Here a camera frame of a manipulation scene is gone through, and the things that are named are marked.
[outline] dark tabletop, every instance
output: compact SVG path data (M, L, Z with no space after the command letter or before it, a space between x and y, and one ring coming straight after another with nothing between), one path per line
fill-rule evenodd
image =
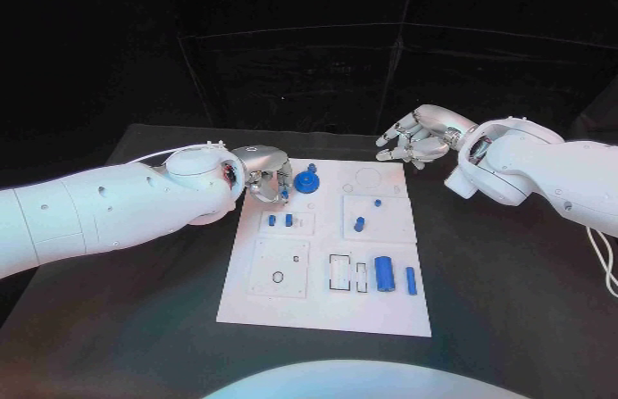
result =
M109 163L219 139L374 160L374 137L135 125ZM612 397L618 302L584 229L537 195L518 207L462 199L443 185L453 165L450 154L423 172L404 167L431 338L216 323L236 204L212 225L39 268L0 330L0 395L196 398L281 365L365 359L534 398Z

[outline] robotic hand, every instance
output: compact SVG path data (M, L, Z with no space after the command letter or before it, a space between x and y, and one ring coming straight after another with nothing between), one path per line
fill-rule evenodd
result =
M140 162L169 153L160 167ZM208 142L0 191L0 278L209 224L234 209L244 187L258 201L287 203L291 166L275 147L228 151Z
M418 169L457 151L446 186L470 198L478 190L499 204L519 205L531 192L569 220L618 237L618 146L564 142L525 118L476 125L428 104L408 113L375 144L398 138L398 147L376 160L402 159Z

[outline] white cable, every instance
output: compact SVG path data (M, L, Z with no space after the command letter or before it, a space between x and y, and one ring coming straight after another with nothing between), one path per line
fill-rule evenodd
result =
M613 268L612 247L609 246L609 241L607 241L607 238L605 237L605 234L602 234L602 232L596 231L596 233L599 234L600 239L605 243L605 247L607 248L607 263L605 263L605 260L602 259L602 253L600 253L599 247L596 246L596 242L594 242L594 239L592 237L592 230L589 229L589 227L586 227L586 232L587 232L589 242L592 243L592 247L594 248L596 255L599 256L602 268L605 269L605 286L607 287L609 293L618 298L618 293L613 291L613 286L612 286L612 283L613 283L613 285L618 286L618 280L615 279L615 276L612 275L612 268Z
M154 154L144 155L144 156L135 158L127 164L130 164L132 162L140 162L143 160L147 160L147 158L151 158L153 156L158 156L158 155L164 155L164 154L171 154L173 155L177 152L183 151L184 149L197 149L197 148L205 147L205 146L208 146L208 145L202 144L202 145L189 145L189 146L183 146L183 147L176 147L174 149L167 149L166 151L160 151L160 152L156 152Z

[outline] table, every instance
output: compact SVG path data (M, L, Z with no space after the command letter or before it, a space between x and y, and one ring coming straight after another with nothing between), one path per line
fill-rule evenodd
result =
M219 139L296 158L371 161L375 153L366 136L132 125L109 163ZM453 166L450 154L421 172L404 167L431 338L215 322L239 200L209 226L39 268L0 330L0 395L199 397L290 363L365 359L534 398L609 398L618 303L583 227L537 195L519 207L462 199L443 185Z

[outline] blue knob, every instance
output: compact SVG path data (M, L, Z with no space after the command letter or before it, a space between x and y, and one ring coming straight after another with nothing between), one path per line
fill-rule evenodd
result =
M362 231L362 228L363 228L363 218L358 218L358 219L356 219L356 223L355 223L355 225L353 225L353 230L355 230L356 232L361 232L361 231Z
M314 174L317 168L309 164L306 171L300 172L293 178L293 187L303 194L310 194L319 188L319 177Z

